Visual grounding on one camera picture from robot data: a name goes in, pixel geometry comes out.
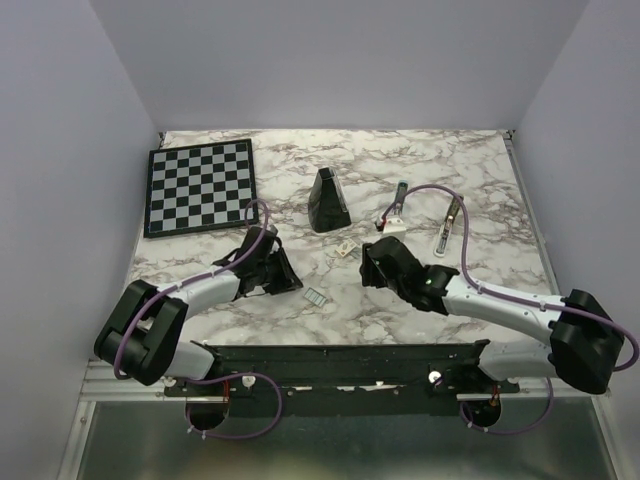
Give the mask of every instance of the black plastic piece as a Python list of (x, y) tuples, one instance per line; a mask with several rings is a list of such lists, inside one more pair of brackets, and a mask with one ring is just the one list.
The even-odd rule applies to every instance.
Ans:
[[(142, 281), (131, 283), (122, 294), (94, 344), (94, 353), (112, 364), (124, 332), (133, 317), (157, 289)], [(148, 330), (136, 328), (122, 357), (121, 370), (143, 385), (157, 382), (171, 365), (188, 306), (165, 297), (150, 310), (155, 320)]]
[(448, 315), (442, 299), (455, 268), (442, 265), (422, 266), (396, 237), (385, 237), (362, 246), (360, 275), (365, 287), (387, 287), (423, 312)]
[(309, 223), (315, 232), (324, 233), (351, 225), (351, 216), (332, 168), (321, 168), (309, 195)]
[[(564, 302), (569, 307), (611, 320), (587, 292), (573, 290)], [(605, 393), (624, 337), (613, 328), (566, 312), (560, 315), (552, 328), (549, 361), (555, 366), (558, 377), (583, 392)]]
[[(231, 255), (239, 258), (255, 243), (260, 235), (261, 227), (251, 227), (244, 237), (242, 246), (229, 253), (226, 257), (213, 262), (214, 265), (226, 266), (230, 263)], [(272, 251), (274, 243), (278, 249)], [(261, 286), (270, 295), (291, 292), (302, 288), (302, 282), (293, 271), (282, 242), (276, 232), (266, 230), (258, 247), (240, 265), (231, 269), (240, 279), (238, 295), (240, 298)]]
[[(480, 354), (488, 343), (203, 348), (216, 359), (209, 378), (232, 372), (258, 372), (273, 378), (285, 398), (284, 416), (454, 416), (458, 414), (457, 394), (493, 390), (495, 382), (478, 368)], [(434, 370), (442, 375), (437, 385), (428, 379)], [(376, 382), (395, 387), (362, 388), (375, 386)], [(250, 388), (240, 379), (230, 383), (230, 417), (273, 416), (276, 397), (268, 383), (257, 379)], [(502, 392), (518, 391), (516, 385), (500, 385)], [(169, 397), (219, 396), (220, 392), (219, 385), (180, 382), (165, 389)], [(211, 405), (209, 411), (219, 415), (223, 409)]]

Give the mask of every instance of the checkered board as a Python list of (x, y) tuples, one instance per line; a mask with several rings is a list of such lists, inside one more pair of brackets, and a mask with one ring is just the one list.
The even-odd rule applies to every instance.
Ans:
[[(164, 237), (244, 225), (256, 198), (251, 140), (149, 153), (144, 236)], [(258, 222), (258, 207), (247, 212)]]

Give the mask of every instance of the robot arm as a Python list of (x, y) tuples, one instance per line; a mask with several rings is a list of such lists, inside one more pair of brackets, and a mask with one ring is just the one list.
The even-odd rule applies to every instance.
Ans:
[[(244, 254), (259, 233), (259, 227), (249, 229), (242, 246), (214, 262), (212, 269), (228, 265), (234, 254), (236, 257)], [(124, 347), (121, 370), (143, 385), (151, 385), (162, 376), (202, 379), (207, 375), (214, 361), (211, 352), (201, 345), (179, 341), (182, 327), (189, 318), (215, 305), (244, 297), (258, 286), (271, 295), (302, 288), (275, 228), (267, 230), (253, 253), (231, 270), (189, 286), (177, 284), (180, 286), (177, 291), (158, 300), (143, 317), (143, 320), (153, 318), (153, 323), (148, 328), (136, 327)], [(124, 333), (137, 312), (171, 285), (174, 284), (156, 287), (143, 280), (131, 283), (98, 335), (95, 354), (113, 365)]]
[(483, 350), (479, 368), (493, 380), (557, 376), (587, 393), (601, 394), (607, 389), (624, 341), (622, 335), (580, 316), (545, 308), (565, 304), (609, 318), (586, 292), (574, 290), (564, 298), (485, 285), (535, 301), (540, 307), (501, 300), (474, 289), (454, 268), (421, 265), (395, 237), (363, 246), (360, 273), (363, 286), (390, 288), (418, 310), (479, 318), (531, 337), (530, 341), (490, 343)]

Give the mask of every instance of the cable connector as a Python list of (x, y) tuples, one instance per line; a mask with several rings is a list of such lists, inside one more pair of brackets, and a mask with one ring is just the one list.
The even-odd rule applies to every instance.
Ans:
[(387, 221), (384, 220), (382, 217), (378, 218), (375, 222), (373, 222), (373, 224), (376, 226), (376, 230), (379, 232), (384, 230), (384, 226), (386, 223)]
[(407, 227), (405, 227), (402, 219), (396, 215), (387, 217), (387, 220), (382, 228), (382, 236), (384, 237), (396, 237), (401, 242), (404, 241), (404, 237), (407, 233)]

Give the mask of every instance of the metal floor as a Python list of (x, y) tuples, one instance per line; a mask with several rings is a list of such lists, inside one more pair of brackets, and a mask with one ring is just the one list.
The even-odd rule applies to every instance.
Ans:
[[(499, 426), (535, 419), (544, 399), (504, 400)], [(422, 480), (613, 479), (589, 398), (559, 398), (540, 428), (515, 437), (468, 430), (459, 418), (285, 418), (267, 435), (233, 442), (187, 434), (180, 402), (98, 404), (81, 479)], [(266, 419), (234, 419), (244, 433)]]

